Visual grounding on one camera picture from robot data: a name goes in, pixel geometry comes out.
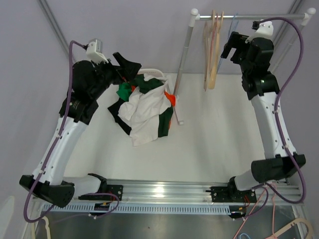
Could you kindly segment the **beige hanger of orange shirt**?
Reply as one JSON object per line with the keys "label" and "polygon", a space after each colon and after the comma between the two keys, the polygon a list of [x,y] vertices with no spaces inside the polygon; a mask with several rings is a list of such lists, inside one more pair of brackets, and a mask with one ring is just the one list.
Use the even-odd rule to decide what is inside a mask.
{"label": "beige hanger of orange shirt", "polygon": [[216,77],[217,77],[217,65],[219,63],[219,51],[220,51],[220,31],[221,27],[223,25],[223,19],[224,19],[224,11],[221,12],[221,15],[218,15],[215,17],[217,22],[217,28],[215,32],[214,37],[214,51],[213,51],[213,61],[212,61],[212,70],[210,73],[210,79],[208,82],[208,89],[214,89],[216,84]]}

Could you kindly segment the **blue wire hanger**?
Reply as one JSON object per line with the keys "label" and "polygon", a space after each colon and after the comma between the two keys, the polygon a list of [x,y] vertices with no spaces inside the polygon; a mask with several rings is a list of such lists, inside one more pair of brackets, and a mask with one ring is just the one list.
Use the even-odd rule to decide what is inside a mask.
{"label": "blue wire hanger", "polygon": [[[231,33],[237,29],[237,26],[239,23],[239,20],[235,19],[237,15],[238,15],[238,13],[236,13],[232,18],[232,21],[231,21],[231,24],[230,24],[230,27],[228,30],[227,40],[229,40]],[[219,72],[219,69],[221,67],[222,62],[223,62],[223,58],[220,58],[219,63],[217,65],[217,73]]]}

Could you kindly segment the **dark green t shirt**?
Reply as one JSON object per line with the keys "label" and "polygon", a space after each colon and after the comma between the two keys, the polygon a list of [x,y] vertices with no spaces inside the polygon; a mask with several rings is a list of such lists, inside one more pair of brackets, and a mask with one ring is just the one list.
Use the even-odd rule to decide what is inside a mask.
{"label": "dark green t shirt", "polygon": [[132,119],[132,134],[136,139],[155,140],[168,135],[176,98],[168,91],[168,81],[139,74],[134,92],[139,97]]}

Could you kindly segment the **pink wire hanger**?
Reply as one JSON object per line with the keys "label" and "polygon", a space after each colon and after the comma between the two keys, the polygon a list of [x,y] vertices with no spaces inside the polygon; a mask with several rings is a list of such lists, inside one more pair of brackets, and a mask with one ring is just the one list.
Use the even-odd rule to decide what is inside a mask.
{"label": "pink wire hanger", "polygon": [[[216,19],[215,19],[215,24],[216,24],[216,27],[215,27],[215,31],[214,31],[214,36],[215,36],[215,32],[216,32],[216,28],[217,28],[217,22],[216,22]],[[212,70],[212,61],[213,61],[213,51],[214,51],[214,39],[213,39],[213,42],[211,44],[211,60],[210,60],[210,73],[211,73],[211,70]]]}

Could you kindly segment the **orange t shirt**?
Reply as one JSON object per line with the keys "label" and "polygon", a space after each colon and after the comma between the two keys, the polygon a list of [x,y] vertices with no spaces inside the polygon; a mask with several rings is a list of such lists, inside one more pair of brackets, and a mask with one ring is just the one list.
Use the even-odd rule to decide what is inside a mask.
{"label": "orange t shirt", "polygon": [[161,81],[151,85],[132,86],[128,103],[132,106],[130,121],[132,124],[149,125],[158,137],[168,135],[173,108],[174,95],[166,91],[167,85]]}

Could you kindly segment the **beige wooden hanger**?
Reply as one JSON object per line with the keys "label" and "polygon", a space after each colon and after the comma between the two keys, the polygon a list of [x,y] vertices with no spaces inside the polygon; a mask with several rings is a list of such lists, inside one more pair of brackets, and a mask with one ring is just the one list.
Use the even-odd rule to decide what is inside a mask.
{"label": "beige wooden hanger", "polygon": [[210,69],[210,60],[211,60],[211,44],[214,39],[214,31],[215,31],[215,16],[216,16],[216,10],[212,10],[211,13],[211,20],[212,23],[209,24],[208,22],[205,23],[204,29],[203,29],[203,44],[204,44],[204,57],[205,57],[205,69],[204,69],[204,84],[203,88],[206,91],[207,90],[207,82],[209,77],[209,69]]}

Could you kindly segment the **black t shirt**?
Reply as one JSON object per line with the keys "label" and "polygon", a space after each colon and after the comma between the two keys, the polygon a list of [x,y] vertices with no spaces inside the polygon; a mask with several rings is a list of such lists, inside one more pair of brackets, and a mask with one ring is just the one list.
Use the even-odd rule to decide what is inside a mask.
{"label": "black t shirt", "polygon": [[108,107],[108,111],[111,113],[115,123],[117,123],[127,135],[130,135],[131,127],[119,117],[119,109],[124,102],[124,100],[119,98],[114,104]]}

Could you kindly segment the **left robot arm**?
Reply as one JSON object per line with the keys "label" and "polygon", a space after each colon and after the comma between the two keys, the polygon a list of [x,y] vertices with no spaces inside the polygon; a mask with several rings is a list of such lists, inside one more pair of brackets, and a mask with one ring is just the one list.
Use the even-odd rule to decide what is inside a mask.
{"label": "left robot arm", "polygon": [[64,178],[65,168],[77,141],[98,108],[97,99],[111,86],[133,80],[141,64],[113,54],[110,60],[82,60],[71,66],[72,90],[59,111],[57,132],[46,155],[30,175],[22,175],[19,183],[32,196],[63,208],[73,198],[101,200],[107,195],[107,180],[94,173],[84,177]]}

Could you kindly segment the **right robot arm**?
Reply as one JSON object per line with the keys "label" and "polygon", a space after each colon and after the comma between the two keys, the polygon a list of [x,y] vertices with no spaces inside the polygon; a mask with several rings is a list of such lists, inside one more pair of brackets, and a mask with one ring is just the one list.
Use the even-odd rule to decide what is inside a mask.
{"label": "right robot arm", "polygon": [[250,40],[234,31],[221,58],[227,58],[231,49],[235,49],[231,61],[241,68],[242,87],[255,111],[265,155],[264,159],[253,161],[250,170],[230,179],[227,197],[236,202],[244,197],[245,191],[290,178],[295,173],[301,175],[306,158],[297,154],[280,111],[281,89],[269,71],[274,51],[272,41],[264,37]]}

